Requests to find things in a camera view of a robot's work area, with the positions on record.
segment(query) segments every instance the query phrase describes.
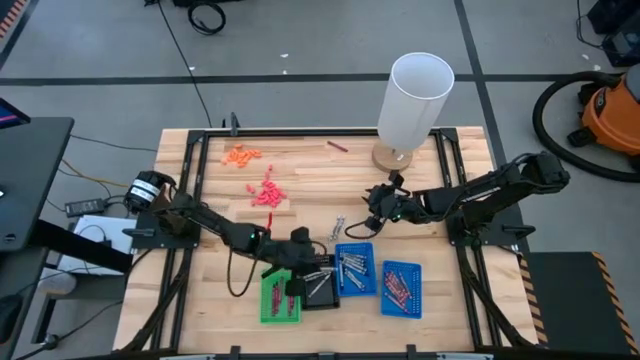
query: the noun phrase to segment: green tray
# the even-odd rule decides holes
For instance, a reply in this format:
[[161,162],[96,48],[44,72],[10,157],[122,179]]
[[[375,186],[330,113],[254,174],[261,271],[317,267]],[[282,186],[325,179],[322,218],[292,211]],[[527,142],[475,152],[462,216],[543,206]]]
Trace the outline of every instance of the green tray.
[[261,295],[260,295],[260,323],[262,324],[298,324],[300,322],[300,299],[298,296],[294,296],[294,305],[291,316],[287,313],[288,296],[284,295],[284,289],[282,289],[282,301],[280,302],[280,308],[276,315],[273,314],[273,285],[280,281],[280,278],[284,279],[283,283],[291,279],[291,271],[280,270],[271,274],[268,278],[262,279],[260,283]]

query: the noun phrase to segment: blue tray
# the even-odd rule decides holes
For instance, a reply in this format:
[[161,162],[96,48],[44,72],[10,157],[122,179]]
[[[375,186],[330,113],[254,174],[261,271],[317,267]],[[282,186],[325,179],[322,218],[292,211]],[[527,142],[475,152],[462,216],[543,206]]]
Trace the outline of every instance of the blue tray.
[[[407,314],[385,296],[385,292],[391,294],[384,284],[384,278],[387,272],[392,271],[396,277],[400,279],[400,274],[407,282],[411,298],[407,299],[405,308],[409,311]],[[422,267],[420,264],[405,263],[399,261],[385,261],[382,263],[382,300],[380,301],[380,312],[382,315],[399,316],[410,319],[422,318]]]
[[[340,253],[350,253],[366,256],[367,274],[361,275],[355,271],[351,271],[355,277],[364,285],[364,291],[360,291],[358,287],[344,276],[344,287],[340,287]],[[336,275],[338,276],[338,294],[340,296],[375,296],[378,294],[378,284],[376,280],[376,262],[373,258],[373,245],[368,242],[362,243],[344,243],[336,244]]]

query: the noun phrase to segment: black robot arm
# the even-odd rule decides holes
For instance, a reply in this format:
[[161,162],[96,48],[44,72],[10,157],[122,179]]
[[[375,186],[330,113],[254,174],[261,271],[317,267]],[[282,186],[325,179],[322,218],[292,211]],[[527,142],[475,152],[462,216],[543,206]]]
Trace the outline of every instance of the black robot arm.
[[177,238],[189,233],[190,223],[199,225],[220,236],[234,253],[272,264],[272,269],[263,277],[281,268],[302,274],[317,271],[307,228],[293,230],[289,241],[273,240],[267,228],[230,221],[185,192],[172,194],[174,183],[170,179],[153,171],[141,172],[125,196],[127,208],[133,213],[152,212],[163,230]]
[[352,238],[371,238],[377,235],[387,220],[427,224],[442,221],[460,210],[466,228],[490,222],[496,213],[531,194],[550,194],[562,190],[569,183],[569,173],[552,154],[523,154],[512,162],[480,176],[466,184],[410,192],[402,188],[404,178],[398,172],[389,175],[391,184],[367,189],[371,216],[362,223],[373,231],[367,237],[357,237],[347,227]]

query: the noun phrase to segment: wooden table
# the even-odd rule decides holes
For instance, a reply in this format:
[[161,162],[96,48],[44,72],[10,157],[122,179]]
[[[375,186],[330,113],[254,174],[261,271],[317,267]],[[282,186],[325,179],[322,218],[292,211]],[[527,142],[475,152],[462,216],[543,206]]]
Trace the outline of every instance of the wooden table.
[[[155,170],[178,180],[187,132],[163,132]],[[461,127],[458,134],[469,179],[491,170],[482,128]],[[327,140],[339,142],[349,152],[328,146]],[[322,239],[330,234],[336,216],[345,215],[347,225],[364,220],[368,216],[367,206],[360,198],[364,189],[387,181],[387,174],[371,162],[375,141],[375,137],[362,136],[215,138],[209,145],[202,200],[232,221],[266,224],[271,209],[252,207],[252,196],[245,186],[259,188],[268,164],[273,164],[271,178],[288,194],[274,212],[273,237],[288,238],[292,229],[306,226],[312,238],[326,242]],[[223,166],[220,160],[240,142],[262,150],[263,158],[253,159],[242,169]],[[453,163],[451,149],[447,151]],[[190,179],[195,178],[194,174],[195,169]],[[403,175],[404,187],[410,190],[442,186],[432,137],[416,150]],[[344,234],[339,241],[350,242]],[[384,260],[422,264],[421,320],[382,316],[379,297],[355,297],[342,298],[337,310],[303,312],[302,322],[297,325],[261,325],[260,277],[254,276],[243,297],[233,298],[226,286],[228,248],[217,236],[203,231],[191,266],[179,352],[229,353],[232,345],[240,345],[243,353],[404,352],[407,344],[415,344],[418,351],[472,350],[457,258],[444,223],[389,224],[372,243],[378,273]],[[165,255],[165,250],[153,251],[131,274],[114,348],[128,343],[155,307]],[[484,255],[496,303],[524,337],[537,342],[516,257],[492,247],[486,248]],[[234,257],[231,279],[236,292],[246,282],[250,265],[250,260]],[[476,303],[483,339],[489,344],[484,311],[479,301]],[[173,310],[167,314],[165,346]]]

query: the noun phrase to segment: gray floor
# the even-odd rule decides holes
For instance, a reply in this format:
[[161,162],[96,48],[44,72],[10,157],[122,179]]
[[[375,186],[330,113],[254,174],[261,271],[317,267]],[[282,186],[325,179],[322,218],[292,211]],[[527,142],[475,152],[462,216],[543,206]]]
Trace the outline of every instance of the gray floor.
[[[4,67],[0,80],[185,76],[170,34],[156,6],[133,0],[40,0]],[[464,0],[464,8],[485,74],[564,74],[612,71],[604,54],[575,39],[574,0]],[[594,0],[584,0],[583,11]],[[164,2],[167,16],[194,74],[282,75],[386,73],[397,57],[428,51],[445,58],[457,74],[471,74],[453,0],[246,0],[224,4],[227,28],[216,37],[196,34],[183,9]],[[585,37],[595,39],[588,24]],[[507,158],[540,150],[531,127],[540,82],[488,83],[497,129]],[[235,111],[244,126],[375,125],[385,83],[381,81],[211,83],[200,90],[215,125]],[[547,119],[562,138],[575,126],[575,91],[550,104]],[[193,87],[174,85],[0,86],[0,96],[32,116],[71,116],[73,132],[122,145],[154,147],[162,128],[203,127],[206,118]],[[438,125],[486,127],[475,83],[455,85]],[[615,155],[601,149],[585,156],[601,162]],[[65,158],[87,174],[129,182],[150,168],[153,155],[72,140]],[[556,196],[522,202],[534,251],[599,251],[626,310],[640,329],[636,261],[640,243],[634,185],[587,175],[567,166],[571,184]],[[104,189],[58,176],[50,200],[105,197]],[[114,215],[122,215],[114,209]],[[42,217],[60,225],[67,219],[48,206]],[[34,306],[41,301],[36,299]],[[52,330],[63,333],[108,304],[69,302],[58,307]],[[36,359],[103,354],[111,348],[118,309]],[[30,314],[16,351],[28,344]]]

